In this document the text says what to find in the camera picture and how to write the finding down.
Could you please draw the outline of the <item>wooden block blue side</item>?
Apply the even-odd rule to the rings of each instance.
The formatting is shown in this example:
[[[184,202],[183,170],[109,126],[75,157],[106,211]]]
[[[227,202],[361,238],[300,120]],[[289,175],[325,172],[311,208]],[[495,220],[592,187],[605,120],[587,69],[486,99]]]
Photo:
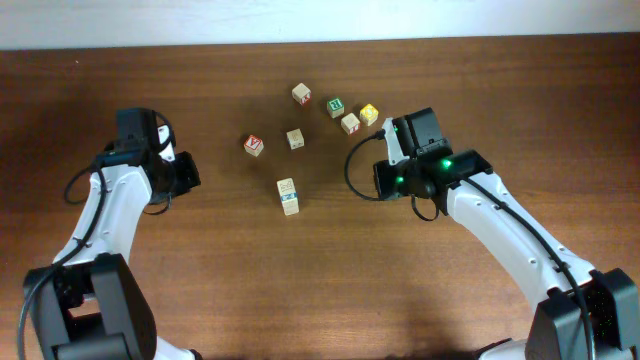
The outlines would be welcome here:
[[[283,207],[284,214],[286,216],[297,214],[300,211],[299,201],[297,198],[283,201],[282,207]]]

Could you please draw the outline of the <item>blue top block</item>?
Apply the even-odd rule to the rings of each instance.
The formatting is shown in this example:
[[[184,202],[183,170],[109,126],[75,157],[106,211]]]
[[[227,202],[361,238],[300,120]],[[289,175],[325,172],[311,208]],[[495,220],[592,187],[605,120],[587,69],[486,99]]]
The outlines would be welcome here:
[[[280,196],[280,200],[282,202],[288,202],[288,201],[296,201],[298,198],[297,193],[296,192],[292,192],[292,193],[287,193],[284,195]]]

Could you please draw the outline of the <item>wooden block green side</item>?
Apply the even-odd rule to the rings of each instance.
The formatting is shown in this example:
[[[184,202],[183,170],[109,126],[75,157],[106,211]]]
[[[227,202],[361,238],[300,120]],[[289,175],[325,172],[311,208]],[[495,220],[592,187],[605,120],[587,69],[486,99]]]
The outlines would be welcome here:
[[[296,192],[295,184],[292,178],[278,180],[276,182],[280,196],[285,196]]]

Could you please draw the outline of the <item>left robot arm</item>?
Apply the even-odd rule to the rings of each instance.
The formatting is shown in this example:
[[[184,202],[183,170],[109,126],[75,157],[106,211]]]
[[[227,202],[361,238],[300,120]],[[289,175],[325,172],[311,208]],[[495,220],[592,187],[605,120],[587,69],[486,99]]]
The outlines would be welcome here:
[[[130,267],[138,222],[157,216],[200,183],[188,152],[175,150],[169,120],[147,108],[116,114],[117,137],[84,169],[89,193],[66,245],[51,265],[30,270],[17,330],[25,358],[32,323],[46,359],[198,359],[157,334]]]

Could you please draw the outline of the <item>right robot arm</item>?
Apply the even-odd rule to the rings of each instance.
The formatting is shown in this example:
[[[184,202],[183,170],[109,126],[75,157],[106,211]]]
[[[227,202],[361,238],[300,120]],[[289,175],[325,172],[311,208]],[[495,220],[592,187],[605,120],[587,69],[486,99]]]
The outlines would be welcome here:
[[[379,198],[432,200],[488,249],[534,313],[526,339],[489,345],[479,358],[638,358],[639,291],[625,272],[600,272],[556,240],[477,151],[452,151],[432,109],[386,119],[380,136],[388,157],[374,166]]]

